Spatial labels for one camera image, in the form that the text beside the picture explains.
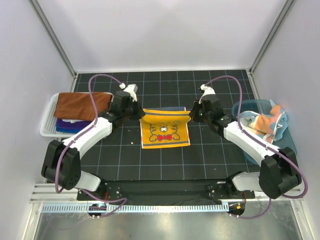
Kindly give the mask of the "yellow and blue cat towel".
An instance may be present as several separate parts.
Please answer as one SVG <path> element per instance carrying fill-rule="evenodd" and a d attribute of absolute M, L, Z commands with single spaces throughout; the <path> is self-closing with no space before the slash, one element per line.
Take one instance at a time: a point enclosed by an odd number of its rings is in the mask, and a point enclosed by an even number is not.
<path fill-rule="evenodd" d="M 188 147 L 191 145 L 188 110 L 144 109 L 140 119 L 141 147 L 143 149 L 164 149 Z"/>

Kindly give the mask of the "brown towel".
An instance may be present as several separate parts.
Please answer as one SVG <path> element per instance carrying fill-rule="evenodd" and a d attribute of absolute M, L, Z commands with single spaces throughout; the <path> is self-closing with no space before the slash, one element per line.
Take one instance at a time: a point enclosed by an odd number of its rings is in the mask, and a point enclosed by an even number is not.
<path fill-rule="evenodd" d="M 113 95 L 105 92 L 92 93 L 97 113 L 108 110 Z M 95 109 L 89 93 L 62 92 L 58 95 L 54 116 L 58 119 L 93 121 Z"/>

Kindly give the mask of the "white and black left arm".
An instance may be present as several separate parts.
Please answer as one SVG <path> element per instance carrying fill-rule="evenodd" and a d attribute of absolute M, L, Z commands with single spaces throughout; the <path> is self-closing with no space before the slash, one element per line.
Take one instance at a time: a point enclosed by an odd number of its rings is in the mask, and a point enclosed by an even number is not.
<path fill-rule="evenodd" d="M 99 113 L 93 94 L 89 97 L 94 110 L 94 119 L 90 125 L 75 135 L 49 143 L 41 175 L 54 183 L 55 191 L 80 189 L 88 191 L 94 200 L 101 200 L 106 194 L 103 180 L 81 169 L 81 159 L 96 143 L 108 137 L 125 120 L 139 120 L 144 115 L 132 85 L 116 92 L 108 109 Z"/>

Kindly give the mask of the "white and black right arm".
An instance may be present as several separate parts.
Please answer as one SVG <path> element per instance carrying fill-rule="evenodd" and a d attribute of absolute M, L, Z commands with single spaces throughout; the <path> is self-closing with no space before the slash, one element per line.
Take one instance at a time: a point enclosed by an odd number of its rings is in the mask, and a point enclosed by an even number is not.
<path fill-rule="evenodd" d="M 225 192 L 230 198 L 237 198 L 243 191 L 260 191 L 275 200 L 287 197 L 300 184 L 304 185 L 301 196 L 306 194 L 308 182 L 298 167 L 295 152 L 250 132 L 243 112 L 237 116 L 224 113 L 218 97 L 210 94 L 194 101 L 189 116 L 193 122 L 206 123 L 212 132 L 241 148 L 259 165 L 258 172 L 239 172 L 227 178 Z"/>

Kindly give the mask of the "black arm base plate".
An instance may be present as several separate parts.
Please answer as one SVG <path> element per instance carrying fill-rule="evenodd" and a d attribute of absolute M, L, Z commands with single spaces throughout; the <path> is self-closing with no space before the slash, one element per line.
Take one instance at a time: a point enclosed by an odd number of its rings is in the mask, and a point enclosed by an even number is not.
<path fill-rule="evenodd" d="M 205 206 L 255 198 L 253 191 L 236 190 L 225 179 L 107 181 L 94 195 L 107 200 L 125 197 L 128 206 Z"/>

